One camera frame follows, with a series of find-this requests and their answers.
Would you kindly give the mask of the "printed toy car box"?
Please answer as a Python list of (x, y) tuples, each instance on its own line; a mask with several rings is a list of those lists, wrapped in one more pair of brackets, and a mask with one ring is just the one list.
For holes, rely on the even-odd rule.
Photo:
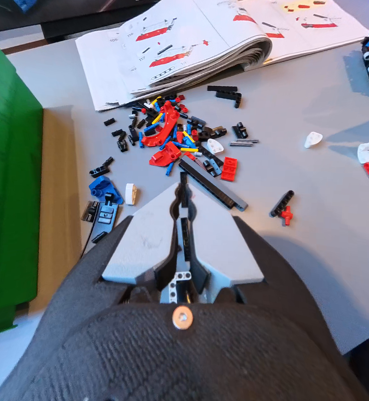
[(140, 15), (158, 3), (157, 0), (103, 2), (104, 4), (93, 13), (41, 23), (44, 38), (48, 43), (56, 43), (75, 34), (115, 26)]

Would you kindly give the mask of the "red curved arch piece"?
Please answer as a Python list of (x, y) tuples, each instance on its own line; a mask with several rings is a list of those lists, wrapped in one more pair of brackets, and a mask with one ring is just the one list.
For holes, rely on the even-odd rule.
[(161, 112), (165, 113), (164, 126), (156, 135), (143, 136), (141, 143), (144, 146), (155, 147), (163, 145), (180, 117), (179, 112), (174, 108), (171, 101), (165, 102), (164, 106), (161, 108)]

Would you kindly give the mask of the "black dotted strip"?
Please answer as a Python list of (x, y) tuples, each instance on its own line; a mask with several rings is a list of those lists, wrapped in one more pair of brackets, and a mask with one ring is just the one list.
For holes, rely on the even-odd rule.
[(191, 251), (190, 251), (190, 234), (189, 234), (189, 222), (188, 222), (188, 194), (187, 194), (187, 173), (180, 173), (180, 183), (182, 188), (181, 193), (181, 208), (184, 210), (184, 214), (180, 214), (180, 226), (182, 229), (182, 243), (185, 262), (190, 262)]

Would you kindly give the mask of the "small black bracket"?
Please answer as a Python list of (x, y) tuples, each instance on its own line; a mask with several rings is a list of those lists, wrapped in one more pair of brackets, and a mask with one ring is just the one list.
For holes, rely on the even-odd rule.
[(81, 221), (93, 223), (98, 211), (98, 201), (88, 201), (82, 213)]

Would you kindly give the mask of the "red angular panel piece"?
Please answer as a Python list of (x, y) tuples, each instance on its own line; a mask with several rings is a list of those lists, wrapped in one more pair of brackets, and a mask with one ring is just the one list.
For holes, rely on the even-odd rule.
[(152, 166), (166, 167), (182, 155), (181, 150), (173, 143), (167, 142), (164, 149), (155, 153), (149, 160)]

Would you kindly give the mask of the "white angled beam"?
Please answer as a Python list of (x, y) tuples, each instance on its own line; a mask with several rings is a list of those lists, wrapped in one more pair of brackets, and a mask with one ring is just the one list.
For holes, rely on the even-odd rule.
[(168, 284), (169, 303), (191, 303), (191, 280), (190, 272), (177, 272)]

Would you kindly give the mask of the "black printed panel piece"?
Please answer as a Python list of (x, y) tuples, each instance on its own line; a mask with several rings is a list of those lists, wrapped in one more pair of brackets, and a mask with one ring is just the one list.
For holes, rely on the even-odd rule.
[(114, 227), (119, 205), (115, 203), (100, 202), (94, 219), (90, 240), (92, 244), (98, 243)]

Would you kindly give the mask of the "black five-hole beam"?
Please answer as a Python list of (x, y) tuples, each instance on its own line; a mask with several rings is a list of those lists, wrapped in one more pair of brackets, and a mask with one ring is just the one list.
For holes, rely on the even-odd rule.
[(278, 203), (272, 208), (269, 215), (271, 217), (278, 217), (287, 207), (289, 201), (294, 196), (294, 191), (289, 190), (287, 191), (278, 201)]

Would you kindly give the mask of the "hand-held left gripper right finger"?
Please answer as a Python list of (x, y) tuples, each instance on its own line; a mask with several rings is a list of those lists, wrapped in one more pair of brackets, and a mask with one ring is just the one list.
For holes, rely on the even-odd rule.
[(218, 295), (223, 288), (260, 283), (264, 275), (234, 217), (198, 190), (186, 185), (190, 272), (198, 294)]

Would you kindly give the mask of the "black L-shaped beam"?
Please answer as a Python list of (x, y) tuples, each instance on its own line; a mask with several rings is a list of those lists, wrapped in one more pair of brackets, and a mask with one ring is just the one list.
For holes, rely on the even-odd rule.
[(234, 101), (234, 107), (239, 108), (241, 105), (242, 94), (232, 91), (216, 91), (216, 97)]

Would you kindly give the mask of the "black double pin connector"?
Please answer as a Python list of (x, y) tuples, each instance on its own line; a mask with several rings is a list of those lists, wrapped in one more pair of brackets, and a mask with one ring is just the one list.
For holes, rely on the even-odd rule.
[(105, 174), (110, 173), (110, 168), (109, 166), (111, 165), (111, 163), (113, 163), (115, 160), (113, 157), (109, 157), (107, 158), (107, 160), (102, 163), (102, 165), (100, 167), (97, 167), (95, 169), (92, 169), (89, 171), (89, 174), (92, 178), (96, 179), (98, 177), (101, 177)]

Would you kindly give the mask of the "green plastic bin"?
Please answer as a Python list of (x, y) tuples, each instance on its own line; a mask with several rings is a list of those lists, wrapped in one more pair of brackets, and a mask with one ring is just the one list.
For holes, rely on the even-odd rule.
[(43, 108), (0, 50), (0, 332), (37, 296)]

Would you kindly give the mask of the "instruction booklet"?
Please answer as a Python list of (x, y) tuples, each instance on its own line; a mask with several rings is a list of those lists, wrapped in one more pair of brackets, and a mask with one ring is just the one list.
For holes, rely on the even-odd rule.
[(369, 29), (336, 2), (159, 1), (76, 39), (95, 111), (184, 89), (228, 68), (356, 43)]

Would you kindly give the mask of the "pile of small toy bricks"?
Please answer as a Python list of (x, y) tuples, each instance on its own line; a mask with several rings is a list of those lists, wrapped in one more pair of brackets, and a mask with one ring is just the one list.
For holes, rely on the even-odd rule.
[[(217, 154), (209, 152), (207, 140), (209, 138), (217, 140), (225, 136), (227, 129), (222, 126), (210, 128), (207, 127), (204, 120), (195, 116), (189, 117), (188, 108), (183, 104), (184, 100), (184, 95), (173, 93), (165, 97), (158, 96), (153, 101), (146, 100), (144, 103), (136, 102), (132, 104), (132, 112), (128, 115), (130, 123), (127, 129), (113, 131), (112, 137), (117, 139), (118, 149), (122, 153), (128, 151), (129, 144), (133, 147), (138, 145), (142, 149), (151, 148), (156, 150), (155, 153), (157, 153), (164, 149), (167, 142), (173, 142), (181, 150), (182, 155), (175, 162), (166, 167), (161, 167), (167, 169), (167, 176), (170, 176), (174, 164), (179, 162), (183, 156), (191, 158), (212, 176), (219, 176), (222, 173), (221, 168), (224, 161), (218, 158)], [(166, 101), (171, 101), (174, 108), (179, 112), (180, 117), (163, 145), (155, 147), (144, 146), (141, 143), (142, 137), (154, 136), (164, 126), (165, 113), (161, 112), (161, 108)]]

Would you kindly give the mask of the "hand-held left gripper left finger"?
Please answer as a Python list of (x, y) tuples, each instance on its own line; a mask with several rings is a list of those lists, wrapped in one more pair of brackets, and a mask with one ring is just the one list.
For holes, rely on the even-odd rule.
[(176, 273), (177, 219), (182, 184), (175, 183), (134, 213), (102, 278), (165, 288)]

